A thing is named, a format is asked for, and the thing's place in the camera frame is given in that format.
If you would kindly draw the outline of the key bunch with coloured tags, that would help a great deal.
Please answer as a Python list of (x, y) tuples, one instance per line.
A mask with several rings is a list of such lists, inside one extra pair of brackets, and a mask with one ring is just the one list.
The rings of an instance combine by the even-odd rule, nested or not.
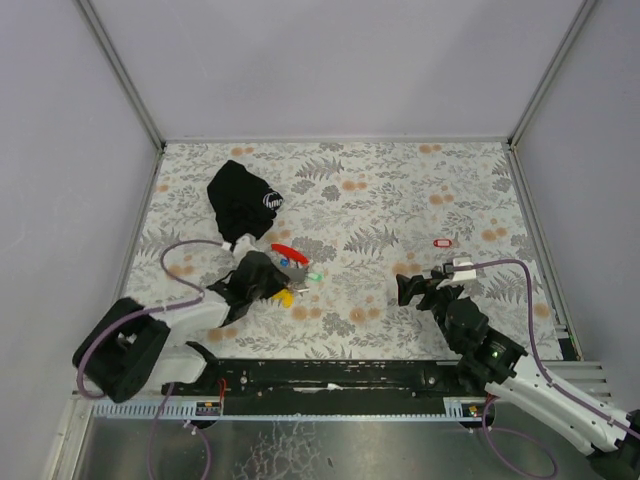
[(272, 243), (271, 253), (275, 255), (276, 267), (288, 278), (287, 285), (272, 299), (284, 308), (291, 308), (295, 297), (309, 291), (308, 283), (320, 283), (323, 275), (310, 270), (311, 261), (295, 248)]

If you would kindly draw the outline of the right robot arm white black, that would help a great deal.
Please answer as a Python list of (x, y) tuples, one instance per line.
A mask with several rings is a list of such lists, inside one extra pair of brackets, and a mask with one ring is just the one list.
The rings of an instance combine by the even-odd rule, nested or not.
[(600, 401), (546, 368), (531, 351), (489, 325), (488, 317), (463, 287), (435, 271), (396, 276), (397, 300), (406, 306), (419, 296), (449, 349), (460, 356), (459, 378), (537, 418), (584, 454), (604, 479), (639, 477), (639, 412)]

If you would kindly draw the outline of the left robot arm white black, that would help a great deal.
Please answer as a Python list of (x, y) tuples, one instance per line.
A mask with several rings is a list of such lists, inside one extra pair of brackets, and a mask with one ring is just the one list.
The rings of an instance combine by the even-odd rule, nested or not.
[(225, 327), (254, 302), (287, 291), (294, 282), (269, 255), (251, 250), (227, 276), (197, 287), (192, 300), (145, 307), (131, 297), (119, 299), (72, 356), (78, 390), (88, 398), (123, 403), (146, 388), (193, 383), (207, 359), (189, 344), (191, 333)]

